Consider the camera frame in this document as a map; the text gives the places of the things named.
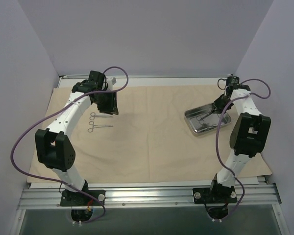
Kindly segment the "stainless steel instrument tray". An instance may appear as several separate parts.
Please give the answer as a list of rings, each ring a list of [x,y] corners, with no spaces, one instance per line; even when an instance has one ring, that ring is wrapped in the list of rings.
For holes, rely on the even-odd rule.
[[[213,113],[212,103],[186,110],[184,119],[194,136],[204,135],[218,127],[221,115]]]

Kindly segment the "steel surgical scissors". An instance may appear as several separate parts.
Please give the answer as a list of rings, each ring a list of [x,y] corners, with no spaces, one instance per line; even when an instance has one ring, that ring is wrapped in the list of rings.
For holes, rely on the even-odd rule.
[[[95,118],[112,118],[110,115],[100,115],[95,112],[91,112],[89,116],[89,120],[94,120]]]

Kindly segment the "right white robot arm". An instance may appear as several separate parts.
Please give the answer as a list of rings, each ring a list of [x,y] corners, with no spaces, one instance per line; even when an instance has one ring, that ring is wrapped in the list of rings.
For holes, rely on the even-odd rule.
[[[237,177],[246,163],[263,151],[271,125],[270,117],[257,109],[252,99],[255,93],[248,85],[233,74],[225,81],[224,93],[213,102],[212,113],[222,117],[234,106],[238,119],[230,135],[229,157],[225,163],[221,163],[222,169],[208,189],[208,197],[213,202],[233,196]]]

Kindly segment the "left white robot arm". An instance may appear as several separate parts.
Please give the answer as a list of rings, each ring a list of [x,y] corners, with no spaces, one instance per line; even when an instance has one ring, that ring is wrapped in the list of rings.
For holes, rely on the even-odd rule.
[[[76,83],[65,104],[66,109],[44,130],[35,133],[38,161],[51,169],[61,181],[68,183],[66,190],[77,205],[88,202],[89,193],[83,189],[86,181],[74,166],[75,150],[70,136],[83,113],[96,104],[101,113],[118,115],[117,94],[113,91],[115,78],[91,71],[88,79]]]

